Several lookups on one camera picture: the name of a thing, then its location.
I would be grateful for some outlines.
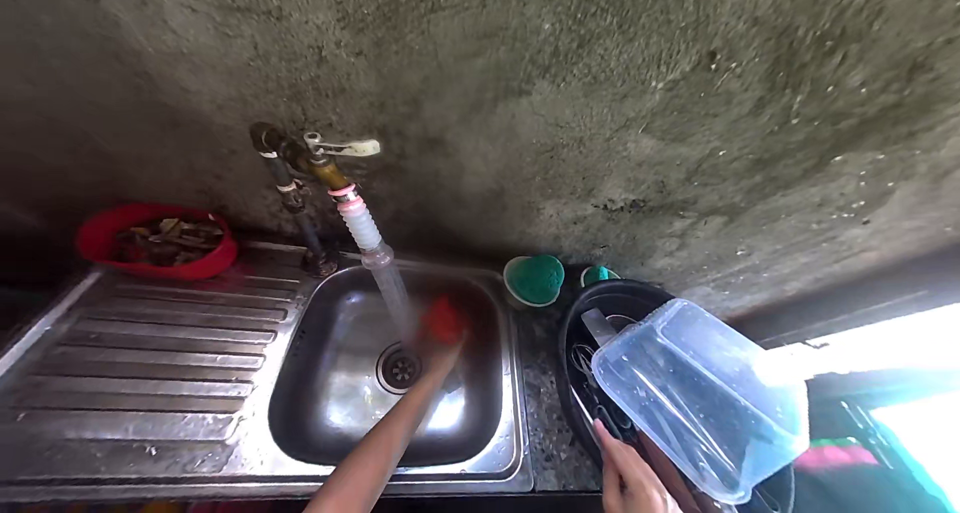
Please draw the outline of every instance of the red sponge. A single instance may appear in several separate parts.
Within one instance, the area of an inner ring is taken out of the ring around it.
[[[467,320],[443,295],[434,299],[430,308],[420,318],[423,332],[429,338],[444,344],[458,342],[467,331]]]

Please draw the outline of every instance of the red plastic basin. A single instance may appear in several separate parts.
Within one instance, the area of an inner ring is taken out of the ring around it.
[[[200,259],[171,267],[113,260],[117,234],[148,221],[170,217],[216,221],[223,229],[220,245]],[[226,271],[237,258],[237,242],[231,234],[227,221],[222,217],[199,209],[160,203],[131,203],[98,213],[79,227],[75,244],[79,255],[90,262],[110,265],[134,275],[154,279],[180,281],[209,279]]]

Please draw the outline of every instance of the green scrubbing sponge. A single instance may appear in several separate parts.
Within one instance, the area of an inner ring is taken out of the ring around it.
[[[610,270],[602,265],[594,265],[586,270],[583,275],[583,286],[590,286],[598,281],[606,281],[610,278]]]
[[[550,303],[564,283],[564,264],[549,254],[532,256],[518,262],[507,273],[513,292],[527,303]]]

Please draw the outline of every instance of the faucet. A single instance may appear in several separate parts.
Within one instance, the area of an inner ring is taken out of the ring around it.
[[[290,175],[288,165],[300,173],[311,174],[328,188],[328,194],[337,203],[337,210],[365,255],[366,251],[379,253],[379,260],[393,259],[393,251],[382,242],[377,225],[366,209],[356,187],[340,171],[334,155],[367,157],[380,152],[377,140],[361,140],[334,144],[323,141],[316,131],[303,135],[303,142],[285,135],[275,125],[257,122],[249,126],[253,148],[267,163],[270,174],[280,193],[283,208],[294,216],[294,221],[303,233],[307,252],[303,267],[315,277],[328,277],[338,268],[337,253],[327,251],[320,243],[317,230],[306,213],[303,183]],[[389,250],[389,258],[383,257],[383,249]]]

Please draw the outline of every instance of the granite countertop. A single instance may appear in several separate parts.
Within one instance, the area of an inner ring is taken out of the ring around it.
[[[600,469],[573,435],[557,394],[558,328],[577,289],[568,283],[554,304],[517,312],[535,492],[597,492],[603,482]]]

